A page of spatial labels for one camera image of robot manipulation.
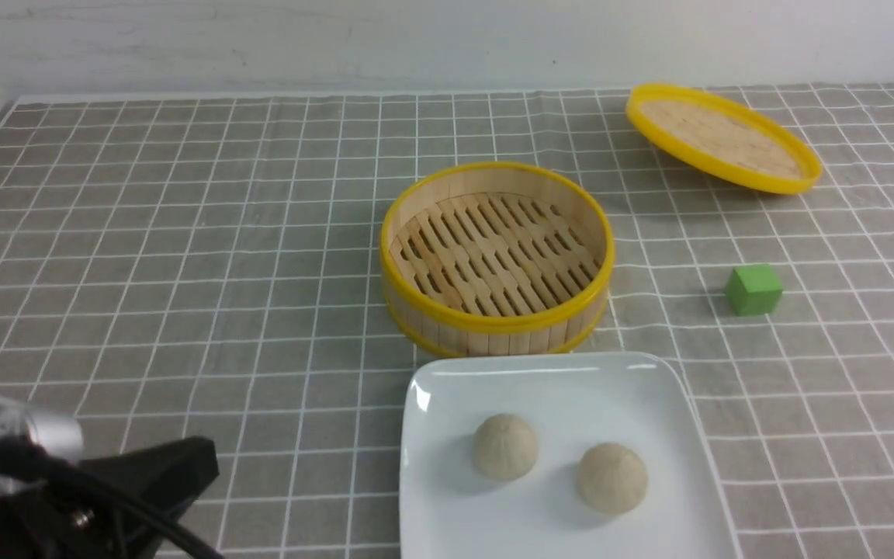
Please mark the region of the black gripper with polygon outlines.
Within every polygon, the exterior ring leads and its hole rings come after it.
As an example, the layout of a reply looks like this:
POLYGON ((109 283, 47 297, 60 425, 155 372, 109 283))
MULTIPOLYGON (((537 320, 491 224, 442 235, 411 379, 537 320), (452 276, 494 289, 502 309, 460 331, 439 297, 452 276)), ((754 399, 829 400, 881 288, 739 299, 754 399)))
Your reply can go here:
POLYGON ((0 558, 153 558, 164 543, 217 558, 181 518, 219 473, 205 436, 78 466, 5 439, 0 474, 31 486, 0 498, 0 558))

